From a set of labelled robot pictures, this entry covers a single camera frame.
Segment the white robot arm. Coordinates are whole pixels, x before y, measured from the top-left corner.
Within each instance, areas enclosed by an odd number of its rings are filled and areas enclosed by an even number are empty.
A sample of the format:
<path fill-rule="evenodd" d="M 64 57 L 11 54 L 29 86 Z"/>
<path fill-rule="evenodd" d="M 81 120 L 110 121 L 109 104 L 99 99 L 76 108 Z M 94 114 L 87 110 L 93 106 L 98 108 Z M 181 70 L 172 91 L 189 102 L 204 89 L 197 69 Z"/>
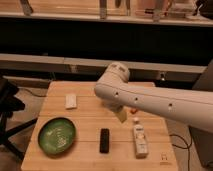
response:
<path fill-rule="evenodd" d="M 94 86 L 95 95 L 115 105 L 128 106 L 213 133 L 213 92 L 129 84 L 130 71 L 111 63 Z"/>

